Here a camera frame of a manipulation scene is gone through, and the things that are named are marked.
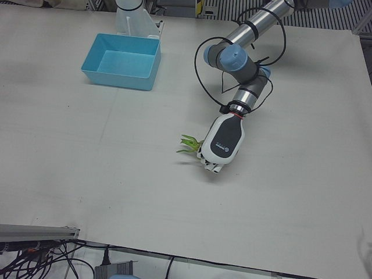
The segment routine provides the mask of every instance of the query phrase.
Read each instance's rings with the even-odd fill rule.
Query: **floor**
[[[4,253],[0,256],[0,267],[6,266],[16,256],[16,252]],[[103,259],[102,249],[82,248],[74,254],[74,258],[87,261],[93,267],[99,266]],[[123,263],[133,261],[133,275],[140,279],[164,279],[170,263],[170,258],[162,255],[153,255],[129,251],[127,249],[110,250],[109,259],[111,263]],[[92,271],[80,262],[74,262],[74,267],[80,278],[92,278]],[[63,279],[65,278],[67,263],[54,263],[47,278]],[[71,270],[68,271],[68,279],[76,278]],[[175,259],[171,265],[169,279],[285,279],[266,271],[244,269],[232,266],[220,266],[216,264],[199,262],[188,259]]]

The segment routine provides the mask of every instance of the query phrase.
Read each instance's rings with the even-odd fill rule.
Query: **white tabletop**
[[[274,93],[215,175],[176,150],[181,134],[202,139],[219,115],[195,78],[195,49],[236,24],[163,20],[162,61],[145,92],[93,85],[80,71],[96,34],[115,33],[114,13],[1,6],[0,223],[76,226],[97,242],[368,278],[358,251],[372,240],[372,89],[358,37],[287,27]],[[274,57],[281,36],[274,26],[249,53]],[[218,92],[220,72],[198,61]]]

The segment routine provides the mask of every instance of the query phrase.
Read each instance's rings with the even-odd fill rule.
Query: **plastic bin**
[[[95,84],[151,90],[160,57],[158,39],[98,34],[81,70]]]

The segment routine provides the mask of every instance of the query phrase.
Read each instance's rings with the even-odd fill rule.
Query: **black power cable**
[[[168,269],[167,269],[167,274],[165,275],[165,279],[168,279],[169,278],[170,267],[171,267],[173,261],[174,261],[174,257],[172,257],[170,259],[170,262],[169,262],[169,265],[168,265]]]
[[[278,17],[278,15],[275,14],[274,12],[272,12],[272,11],[266,9],[266,8],[263,8],[263,7],[249,8],[249,9],[244,10],[242,13],[240,13],[239,16],[237,17],[237,19],[235,20],[235,22],[239,23],[239,19],[240,19],[240,17],[242,17],[244,14],[246,14],[247,12],[249,12],[249,11],[251,11],[251,10],[263,10],[263,11],[265,11],[265,12],[267,12],[267,13],[270,13],[272,16],[274,16],[274,17],[276,18],[276,20],[278,21],[278,23],[279,23],[279,25],[280,25],[280,27],[281,27],[281,29],[282,29],[282,33],[283,33],[283,49],[282,49],[281,53],[279,54],[279,56],[278,56],[275,60],[273,60],[272,62],[270,62],[270,63],[265,63],[265,64],[262,63],[264,60],[266,60],[266,59],[269,58],[268,56],[255,62],[256,65],[257,65],[257,73],[256,73],[256,75],[253,77],[253,79],[255,79],[256,77],[264,77],[264,78],[266,78],[267,81],[270,82],[270,84],[271,84],[271,91],[267,94],[267,96],[264,98],[264,100],[260,103],[259,106],[257,106],[256,108],[250,110],[248,113],[251,113],[251,112],[257,110],[258,108],[260,108],[260,107],[263,105],[264,101],[265,101],[265,100],[266,100],[266,99],[271,95],[271,93],[272,93],[273,90],[274,90],[274,84],[273,84],[273,82],[272,82],[268,77],[263,76],[263,75],[259,75],[259,72],[258,72],[258,71],[259,71],[259,67],[270,66],[270,65],[275,64],[276,62],[278,62],[278,61],[283,57],[283,55],[284,55],[284,53],[285,53],[285,51],[286,51],[286,49],[287,49],[287,35],[286,35],[286,33],[285,33],[285,28],[284,28],[283,22],[282,22],[281,19]],[[201,47],[202,47],[205,43],[207,43],[207,42],[209,42],[209,41],[211,41],[211,40],[215,40],[215,39],[221,39],[221,40],[223,40],[223,41],[225,41],[225,42],[228,42],[230,45],[233,44],[229,39],[224,38],[224,37],[211,37],[211,38],[208,38],[208,39],[204,40],[204,41],[203,41],[203,42],[202,42],[202,43],[197,47],[197,49],[196,49],[196,51],[195,51],[195,57],[194,57],[194,68],[195,68],[195,74],[196,74],[196,77],[197,77],[197,79],[198,79],[200,85],[202,86],[202,88],[204,89],[204,91],[207,93],[207,95],[208,95],[208,96],[209,96],[209,97],[210,97],[210,98],[211,98],[215,103],[217,103],[218,105],[220,105],[220,107],[221,107],[220,111],[223,112],[223,111],[228,111],[228,110],[227,110],[227,109],[228,109],[228,107],[227,107],[228,105],[224,105],[224,104],[222,104],[220,101],[218,101],[216,98],[214,98],[214,97],[211,95],[211,93],[210,93],[210,92],[207,90],[207,88],[204,86],[204,84],[203,84],[203,82],[202,82],[202,80],[201,80],[201,78],[200,78],[200,76],[199,76],[199,73],[198,73],[198,67],[197,67],[197,65],[196,65],[197,56],[198,56],[198,53],[199,53],[199,50],[201,49]],[[237,85],[235,85],[235,86],[233,86],[233,87],[231,87],[231,88],[229,88],[229,89],[227,89],[227,90],[224,90],[224,88],[223,88],[223,85],[224,85],[223,74],[224,74],[224,72],[222,72],[222,75],[221,75],[221,79],[222,79],[222,81],[221,81],[221,93],[222,93],[222,94],[225,93],[225,92],[227,92],[227,91],[229,91],[229,90],[232,90],[233,88],[236,88],[236,87],[238,87],[238,86],[240,85],[240,84],[237,84]]]
[[[266,9],[264,7],[255,7],[255,8],[249,8],[249,9],[244,10],[243,12],[241,12],[239,14],[239,16],[237,17],[236,21],[239,22],[239,19],[242,17],[242,15],[248,13],[251,10],[263,10],[263,11],[271,14],[273,17],[276,18],[276,20],[278,21],[278,23],[279,23],[279,25],[281,27],[281,31],[283,33],[283,49],[282,49],[281,53],[279,54],[279,56],[274,61],[272,61],[270,63],[266,63],[266,64],[259,63],[260,66],[270,66],[270,65],[275,64],[276,62],[278,62],[282,58],[282,56],[284,55],[285,50],[287,49],[287,34],[285,33],[283,22],[281,21],[280,17],[278,17],[278,15],[276,13],[274,13],[273,11],[268,10],[268,9]]]

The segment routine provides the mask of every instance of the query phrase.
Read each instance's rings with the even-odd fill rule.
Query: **metal grating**
[[[215,16],[205,16],[206,19],[236,20],[246,9],[263,5],[263,0],[206,0],[205,6],[218,7]],[[283,23],[288,26],[323,28],[334,30],[353,30],[363,15],[372,9],[371,0],[354,0],[350,5],[340,9],[308,9],[294,12],[284,17]],[[254,14],[248,12],[242,18],[246,20]],[[362,30],[372,33],[372,21]]]
[[[11,1],[0,1],[0,4],[8,4],[8,5],[19,5],[17,3],[13,3]]]

